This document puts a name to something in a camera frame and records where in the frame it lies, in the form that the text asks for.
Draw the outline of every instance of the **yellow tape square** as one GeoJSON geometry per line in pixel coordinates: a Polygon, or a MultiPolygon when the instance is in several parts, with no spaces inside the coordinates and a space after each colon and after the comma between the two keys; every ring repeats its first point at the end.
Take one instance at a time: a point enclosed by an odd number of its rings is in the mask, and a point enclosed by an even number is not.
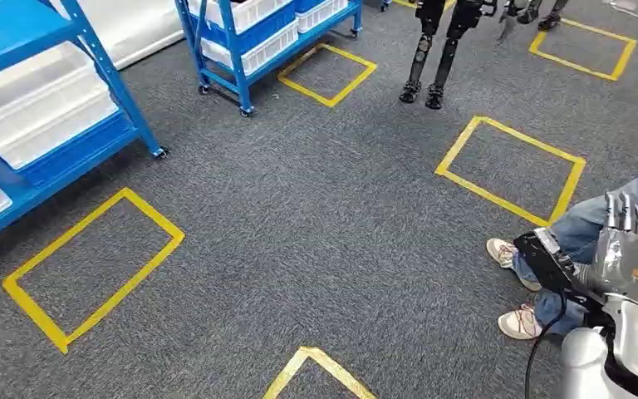
{"type": "Polygon", "coordinates": [[[348,388],[349,391],[353,392],[359,399],[376,399],[375,395],[373,395],[368,388],[364,387],[363,384],[358,382],[345,368],[328,357],[328,355],[318,347],[299,347],[294,356],[287,362],[285,368],[277,375],[275,381],[270,384],[265,395],[263,395],[263,399],[276,399],[308,358],[317,362],[319,366],[329,372],[329,374],[343,384],[344,387],[348,388]]]}
{"type": "Polygon", "coordinates": [[[344,98],[346,98],[346,96],[348,96],[348,93],[352,92],[353,89],[355,89],[356,87],[358,87],[358,85],[361,84],[362,81],[364,81],[371,73],[373,73],[373,71],[377,68],[378,66],[376,64],[374,64],[373,62],[364,60],[363,58],[360,58],[358,56],[354,56],[353,54],[349,53],[349,52],[345,52],[343,50],[341,50],[340,48],[336,48],[334,46],[330,46],[328,44],[325,43],[320,43],[317,44],[316,46],[314,46],[310,51],[308,51],[307,53],[305,53],[303,56],[299,57],[298,59],[296,59],[295,62],[293,62],[292,64],[290,64],[289,66],[287,66],[287,68],[283,69],[282,71],[280,71],[280,73],[277,74],[277,79],[279,81],[281,81],[282,83],[290,86],[291,88],[301,92],[302,94],[306,95],[306,96],[310,96],[311,98],[321,102],[322,104],[324,104],[325,106],[335,106],[336,104],[338,104],[341,100],[343,100],[344,98]],[[333,98],[326,98],[318,93],[315,93],[314,91],[311,91],[309,89],[307,89],[306,87],[300,85],[299,83],[296,83],[294,81],[291,81],[287,78],[287,74],[289,74],[291,71],[294,71],[295,69],[297,69],[297,67],[299,67],[304,61],[307,60],[307,58],[311,57],[312,54],[317,52],[317,49],[319,48],[326,48],[327,50],[331,51],[331,52],[335,52],[336,54],[340,55],[340,56],[344,56],[352,61],[358,62],[361,65],[364,65],[366,67],[366,69],[361,72],[358,76],[356,76],[355,79],[353,79],[353,81],[351,81],[351,83],[348,84],[348,86],[344,87],[341,91],[339,91],[338,94],[336,94],[335,96],[333,96],[333,98]]]}
{"type": "Polygon", "coordinates": [[[162,263],[172,251],[179,246],[179,243],[184,239],[184,233],[178,229],[174,224],[167,220],[162,214],[158,213],[150,204],[140,198],[133,190],[124,188],[113,197],[109,198],[104,204],[99,205],[80,222],[72,226],[62,236],[47,245],[39,254],[35,255],[32,259],[28,260],[15,272],[11,273],[3,280],[3,288],[11,295],[14,301],[20,306],[23,311],[30,316],[35,324],[47,335],[48,338],[60,349],[62,353],[67,353],[67,345],[72,343],[75,339],[82,334],[89,331],[94,327],[106,314],[108,314],[117,304],[120,303],[126,295],[128,295],[133,289],[143,281],[150,272],[162,263]],[[101,305],[93,314],[85,320],[75,331],[66,335],[52,319],[47,316],[44,310],[38,306],[38,304],[21,288],[18,286],[17,281],[35,268],[45,258],[52,255],[62,245],[66,244],[75,235],[79,234],[86,226],[91,224],[95,219],[99,218],[104,212],[117,204],[120,200],[126,198],[133,205],[135,205],[146,216],[151,218],[157,223],[172,239],[158,252],[141,270],[138,271],[130,280],[128,280],[111,298],[107,299],[103,305],[101,305]]]}
{"type": "Polygon", "coordinates": [[[532,54],[537,54],[540,57],[544,57],[544,58],[547,58],[548,60],[552,60],[552,61],[558,62],[560,64],[563,64],[563,65],[567,66],[567,67],[571,67],[573,69],[576,69],[578,71],[582,71],[582,72],[585,72],[585,73],[590,73],[591,75],[595,75],[595,76],[601,77],[603,79],[609,79],[611,81],[617,81],[617,79],[620,77],[620,75],[622,75],[622,72],[625,70],[625,67],[627,67],[627,62],[630,60],[630,56],[632,55],[632,52],[635,50],[635,47],[637,46],[637,40],[630,39],[629,37],[624,37],[624,36],[621,36],[621,35],[617,35],[615,33],[606,32],[606,31],[603,31],[602,29],[598,29],[597,27],[589,27],[587,25],[583,25],[582,23],[571,21],[569,19],[562,19],[562,22],[567,24],[567,25],[571,25],[572,27],[579,27],[579,28],[585,29],[587,31],[599,33],[599,34],[601,34],[603,36],[612,37],[613,39],[617,39],[617,40],[622,40],[623,42],[626,43],[625,48],[622,50],[622,54],[620,55],[620,59],[617,60],[617,64],[615,65],[615,68],[613,68],[612,73],[607,74],[607,73],[604,73],[604,72],[593,71],[593,70],[591,70],[589,68],[586,68],[583,65],[579,65],[579,64],[576,64],[574,62],[570,62],[570,61],[564,60],[562,58],[553,56],[551,54],[547,54],[545,52],[539,51],[539,45],[542,44],[542,42],[544,42],[544,37],[547,36],[546,32],[539,32],[537,34],[537,36],[534,37],[534,41],[532,41],[532,44],[529,46],[529,51],[532,54]]]}
{"type": "Polygon", "coordinates": [[[441,161],[441,163],[439,163],[439,166],[436,167],[436,170],[434,171],[434,173],[437,175],[442,175],[443,177],[453,181],[457,185],[461,185],[465,187],[466,189],[473,191],[475,194],[478,194],[484,197],[486,200],[489,200],[495,204],[498,204],[502,206],[503,208],[509,210],[510,212],[513,212],[514,214],[522,216],[524,219],[527,219],[534,224],[538,224],[540,226],[548,226],[551,223],[555,222],[566,211],[566,207],[568,206],[568,203],[569,201],[571,201],[571,197],[573,196],[573,191],[576,189],[576,185],[578,184],[578,179],[581,178],[581,173],[583,172],[584,166],[586,166],[586,160],[584,160],[581,157],[569,155],[568,153],[563,152],[559,150],[558,148],[554,148],[548,144],[542,143],[539,140],[536,140],[528,135],[524,135],[514,130],[513,128],[507,127],[503,125],[502,123],[498,121],[494,121],[488,117],[474,116],[474,118],[471,119],[471,121],[466,126],[464,131],[461,132],[461,135],[459,135],[459,138],[456,139],[456,142],[454,143],[454,145],[449,149],[449,152],[446,153],[446,156],[441,161]],[[544,219],[539,216],[536,216],[535,214],[532,214],[526,211],[525,209],[522,209],[519,206],[505,199],[502,199],[498,197],[497,195],[494,195],[488,192],[487,190],[484,190],[483,188],[475,185],[474,183],[462,177],[459,177],[452,172],[449,172],[449,166],[451,165],[451,162],[454,161],[454,159],[456,158],[456,155],[461,151],[461,149],[464,148],[466,141],[473,134],[473,132],[475,131],[475,129],[478,127],[478,125],[481,122],[494,126],[498,128],[499,130],[504,131],[505,133],[508,133],[509,135],[512,135],[518,138],[519,140],[525,141],[531,145],[536,146],[537,148],[545,150],[546,152],[559,156],[563,158],[564,160],[568,160],[573,163],[571,174],[568,176],[566,180],[566,184],[564,184],[563,190],[561,194],[559,195],[556,205],[554,206],[554,210],[552,211],[552,214],[549,215],[548,219],[544,219]]]}

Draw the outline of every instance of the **person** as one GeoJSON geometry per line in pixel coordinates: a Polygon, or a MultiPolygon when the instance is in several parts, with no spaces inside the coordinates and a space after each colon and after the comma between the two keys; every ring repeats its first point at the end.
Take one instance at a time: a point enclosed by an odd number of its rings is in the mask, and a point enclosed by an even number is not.
{"type": "MultiPolygon", "coordinates": [[[[629,194],[638,205],[638,178],[611,193],[617,196],[622,191],[629,194]]],[[[549,227],[563,253],[573,262],[590,264],[593,261],[598,234],[606,222],[606,208],[607,203],[603,195],[588,199],[571,207],[549,227]]],[[[542,333],[542,328],[561,310],[558,294],[542,289],[524,257],[508,241],[489,239],[486,249],[500,268],[512,270],[526,289],[537,292],[534,306],[525,303],[498,318],[500,331],[514,339],[538,337],[542,333]]],[[[581,305],[568,301],[565,315],[551,326],[549,332],[566,335],[582,325],[585,311],[581,305]]]]}

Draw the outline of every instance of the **shoelace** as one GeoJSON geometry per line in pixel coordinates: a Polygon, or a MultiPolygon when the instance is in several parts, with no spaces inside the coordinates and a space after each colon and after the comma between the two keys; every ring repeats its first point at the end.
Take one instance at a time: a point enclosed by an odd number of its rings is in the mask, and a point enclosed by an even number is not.
{"type": "Polygon", "coordinates": [[[514,256],[514,252],[507,245],[500,245],[500,248],[498,249],[498,260],[502,262],[503,256],[506,254],[508,254],[510,258],[514,256]]]}
{"type": "Polygon", "coordinates": [[[534,318],[534,308],[524,303],[522,306],[520,306],[520,309],[518,311],[515,311],[515,316],[518,318],[519,333],[527,334],[530,337],[537,336],[537,319],[534,318]],[[528,324],[534,326],[533,332],[527,331],[527,327],[525,326],[525,320],[524,320],[525,317],[528,318],[527,320],[528,324]]]}

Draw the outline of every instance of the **sneaker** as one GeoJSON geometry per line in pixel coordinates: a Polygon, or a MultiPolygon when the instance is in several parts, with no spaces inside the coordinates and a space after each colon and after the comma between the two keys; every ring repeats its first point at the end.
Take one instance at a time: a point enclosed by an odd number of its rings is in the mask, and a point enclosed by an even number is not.
{"type": "Polygon", "coordinates": [[[500,316],[498,327],[503,334],[514,339],[534,339],[542,333],[542,327],[534,317],[534,308],[527,304],[500,316]]]}
{"type": "Polygon", "coordinates": [[[501,268],[509,268],[514,271],[520,283],[522,283],[526,289],[533,292],[542,289],[542,285],[538,281],[523,278],[523,276],[520,276],[520,273],[513,268],[513,257],[517,253],[517,248],[514,245],[502,239],[489,239],[485,244],[485,248],[488,250],[490,257],[495,259],[495,262],[498,262],[501,268]]]}
{"type": "Polygon", "coordinates": [[[538,24],[538,28],[540,31],[548,32],[551,31],[556,25],[561,21],[561,15],[556,13],[551,13],[544,17],[544,19],[538,24]]]}

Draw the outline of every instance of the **blue jeans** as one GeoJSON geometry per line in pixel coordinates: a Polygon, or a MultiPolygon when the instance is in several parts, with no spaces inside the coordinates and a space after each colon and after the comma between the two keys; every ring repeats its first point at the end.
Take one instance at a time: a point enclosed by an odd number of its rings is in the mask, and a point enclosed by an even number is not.
{"type": "MultiPolygon", "coordinates": [[[[625,191],[638,204],[638,178],[632,180],[617,190],[618,195],[625,191]]],[[[590,264],[596,252],[598,234],[606,220],[606,201],[603,195],[588,199],[570,208],[562,217],[552,224],[549,229],[557,237],[559,246],[565,254],[579,264],[590,264]]],[[[519,277],[530,281],[537,281],[537,277],[525,262],[521,254],[513,257],[513,269],[519,277]]],[[[539,325],[552,321],[561,310],[561,299],[557,293],[542,290],[534,305],[534,316],[539,325]]],[[[581,326],[585,308],[568,301],[563,318],[554,324],[550,333],[566,335],[572,329],[581,326]]]]}

